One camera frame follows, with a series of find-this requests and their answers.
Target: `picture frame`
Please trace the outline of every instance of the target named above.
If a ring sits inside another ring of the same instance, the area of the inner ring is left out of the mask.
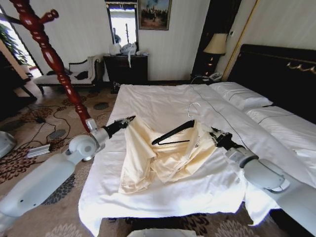
[[[138,0],[140,30],[168,31],[172,0]]]

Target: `cream shirt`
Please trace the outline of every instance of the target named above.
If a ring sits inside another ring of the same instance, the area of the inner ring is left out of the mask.
[[[126,157],[123,163],[120,193],[135,193],[149,187],[155,175],[163,182],[175,182],[194,174],[215,151],[209,129],[198,123],[161,143],[152,145],[164,133],[153,131],[139,116],[125,130]]]

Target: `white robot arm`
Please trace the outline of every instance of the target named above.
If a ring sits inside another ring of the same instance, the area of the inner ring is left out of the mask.
[[[316,189],[298,181],[266,159],[232,141],[232,135],[213,128],[210,133],[217,147],[224,147],[227,158],[244,169],[245,178],[272,197],[277,204],[316,236]]]
[[[75,137],[68,150],[56,154],[20,180],[0,201],[0,233],[9,228],[25,212],[43,203],[75,170],[83,159],[91,159],[105,147],[106,140],[121,128],[126,128],[135,116],[120,119],[97,129],[93,119],[87,119],[90,135]]]

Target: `red wooden pole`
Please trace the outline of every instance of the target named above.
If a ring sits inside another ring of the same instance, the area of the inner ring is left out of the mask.
[[[13,3],[18,11],[22,25],[30,31],[33,39],[39,43],[44,59],[57,74],[57,78],[64,86],[68,99],[75,105],[75,110],[78,113],[85,130],[89,132],[89,129],[85,124],[85,120],[90,118],[87,108],[82,104],[80,96],[71,85],[69,76],[65,74],[63,61],[55,49],[50,45],[49,38],[44,31],[44,24],[57,18],[58,12],[56,10],[51,10],[50,12],[45,13],[42,18],[39,18],[30,6],[29,0],[9,1]]]

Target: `headboard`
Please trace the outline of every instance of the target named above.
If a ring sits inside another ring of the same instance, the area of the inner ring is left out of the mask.
[[[228,81],[316,123],[316,50],[243,44]]]

